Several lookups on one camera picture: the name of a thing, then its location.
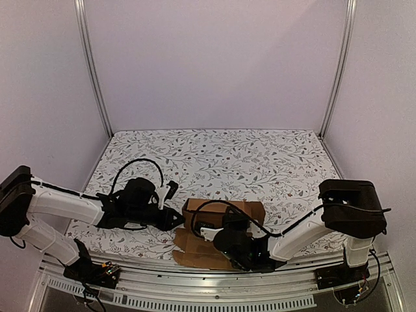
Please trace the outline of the brown cardboard box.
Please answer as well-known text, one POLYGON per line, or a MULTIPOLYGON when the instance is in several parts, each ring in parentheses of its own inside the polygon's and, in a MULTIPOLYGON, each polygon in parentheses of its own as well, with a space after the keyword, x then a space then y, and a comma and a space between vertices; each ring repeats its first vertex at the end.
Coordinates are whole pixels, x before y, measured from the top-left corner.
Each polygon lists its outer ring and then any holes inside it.
POLYGON ((211 203, 197 211, 196 209, 206 201, 196 198, 186 200, 182 208, 182 215, 185 217, 184 227, 175 230, 174 244, 179 249, 172 252, 173 259, 185 267, 234 271, 229 259, 219 252, 212 242, 193 233, 199 230, 198 222, 208 224, 214 229, 222 227, 222 219, 229 205, 211 203))

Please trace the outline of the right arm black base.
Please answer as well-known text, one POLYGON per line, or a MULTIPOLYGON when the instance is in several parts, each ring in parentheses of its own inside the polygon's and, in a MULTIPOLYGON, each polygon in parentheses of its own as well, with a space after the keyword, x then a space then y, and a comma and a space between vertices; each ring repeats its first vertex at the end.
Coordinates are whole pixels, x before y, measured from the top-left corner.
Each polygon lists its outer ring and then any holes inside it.
POLYGON ((349 283, 359 282, 370 277, 368 261, 358 266, 350 266, 346 252, 343 252, 343 262, 314 270, 317 287, 329 289, 349 283))

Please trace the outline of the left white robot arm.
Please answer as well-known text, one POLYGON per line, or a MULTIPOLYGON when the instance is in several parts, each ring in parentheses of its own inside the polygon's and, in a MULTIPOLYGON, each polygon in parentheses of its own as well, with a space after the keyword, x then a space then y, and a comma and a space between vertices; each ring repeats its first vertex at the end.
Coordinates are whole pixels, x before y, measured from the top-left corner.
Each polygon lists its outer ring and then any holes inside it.
POLYGON ((177 183, 156 187, 144 178, 130 179, 120 190, 94 196, 68 190, 34 177, 28 166, 17 167, 1 182, 1 236, 28 242, 42 253, 57 258, 83 282, 92 281, 96 267, 88 252, 38 218, 52 215, 81 221, 100 229, 139 231, 153 226, 170 231, 185 219, 166 201, 176 193, 177 183))

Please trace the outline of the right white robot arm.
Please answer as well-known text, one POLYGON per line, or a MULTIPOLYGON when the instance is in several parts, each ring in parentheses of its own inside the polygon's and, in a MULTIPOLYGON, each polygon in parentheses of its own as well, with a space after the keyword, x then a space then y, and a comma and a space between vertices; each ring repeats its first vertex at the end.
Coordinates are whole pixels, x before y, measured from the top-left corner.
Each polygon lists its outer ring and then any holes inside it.
POLYGON ((370 181, 327 179, 319 185, 317 206, 280 233, 252 237, 230 226, 215 231, 214 247, 233 268, 246 272, 273 272, 286 265, 305 246, 332 232, 347 237, 344 263, 336 270, 341 283, 350 283, 366 270, 376 236, 385 234, 387 220, 370 181))

